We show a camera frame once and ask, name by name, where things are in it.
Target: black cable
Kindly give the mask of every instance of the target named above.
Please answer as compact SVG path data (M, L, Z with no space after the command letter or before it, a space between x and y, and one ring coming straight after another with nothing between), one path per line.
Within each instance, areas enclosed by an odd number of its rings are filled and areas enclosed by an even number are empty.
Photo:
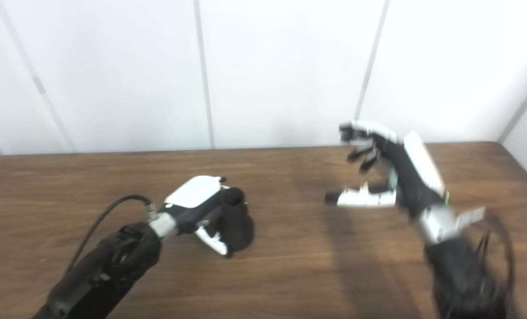
M94 231L96 230L96 228L98 227L100 222L102 222L102 220L104 220L104 218L108 214L110 214L110 212L116 206L120 205L122 202L125 202L126 200L129 200L129 199L140 200L140 201L142 201L144 203L145 206L148 206L148 205L151 204L151 201L149 200L149 198L141 196L141 195L128 195L128 196L124 196L124 197L118 199L115 202L112 202L112 204L110 204L110 206L108 206L108 208L106 208L106 210L104 210L104 212L102 212L102 214L100 214L100 216L98 216L98 218L96 218L96 221L94 222L94 224L92 224L92 226L90 226L90 229L88 230L86 235L83 237L83 240L81 241L81 244L79 245L79 248L77 248L77 251L75 252L75 255L73 256L73 259L69 263L69 266L67 266L67 271L65 271L65 274L67 272L71 271L73 266L75 266L75 263L77 262L77 259L79 258L81 252L85 248L85 245L87 244L88 240L90 239L90 237L92 236L92 234L94 233Z

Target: wooden table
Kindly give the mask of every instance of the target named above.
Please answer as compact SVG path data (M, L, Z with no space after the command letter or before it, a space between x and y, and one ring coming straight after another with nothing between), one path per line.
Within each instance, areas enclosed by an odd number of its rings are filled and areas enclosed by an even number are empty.
M509 226L527 315L527 174L495 143L428 148L458 212L485 205ZM160 204L202 174L226 176L245 191L256 223L252 246L224 259L196 236L175 238L110 318L435 318L431 275L406 215L323 204L328 190L366 180L346 163L348 151L0 157L0 318L30 318L43 305L88 226L111 202L143 194ZM367 178L382 176L373 171ZM137 202L123 204L89 246L145 218ZM501 252L497 240L490 249Z

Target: black cylindrical object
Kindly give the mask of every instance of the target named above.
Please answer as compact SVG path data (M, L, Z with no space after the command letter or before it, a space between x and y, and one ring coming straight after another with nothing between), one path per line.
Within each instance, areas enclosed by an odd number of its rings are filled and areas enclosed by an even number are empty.
M254 222L248 215L248 206L241 189L227 188L221 193L222 240L231 252L248 247L254 239Z

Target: black arm segment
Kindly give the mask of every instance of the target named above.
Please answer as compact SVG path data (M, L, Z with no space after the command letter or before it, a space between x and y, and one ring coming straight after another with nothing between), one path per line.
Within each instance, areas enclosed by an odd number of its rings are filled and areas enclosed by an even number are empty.
M506 291L480 262L466 238L425 247L435 277L434 295L442 318L503 319Z
M159 260L161 242L144 222L103 239L51 289L32 319L104 319Z

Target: robotic hand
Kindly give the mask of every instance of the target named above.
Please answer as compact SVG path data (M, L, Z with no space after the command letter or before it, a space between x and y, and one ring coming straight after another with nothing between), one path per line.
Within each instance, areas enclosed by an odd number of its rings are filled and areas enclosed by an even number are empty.
M348 161L365 157L361 172L379 159L393 169L383 191L360 190L329 192L325 201L336 206L393 206L407 208L411 221L425 241L425 255L432 267L434 296L444 319L513 318L515 307L508 289L500 284L461 231L482 220L484 208L456 216L443 198L444 184L435 164L417 133L403 140L377 123L352 121L340 125L344 143L359 141L362 148L349 154Z
M74 265L87 236L67 273L51 289L46 305L33 319L104 319L133 284L158 262L162 243L174 236L195 232L227 257L248 247L253 240L254 225L244 194L239 188L221 185L223 181L224 178L213 176L191 178L167 196L164 208L159 211L138 195L126 196L111 205L97 223L126 199L144 201L149 220L122 227Z

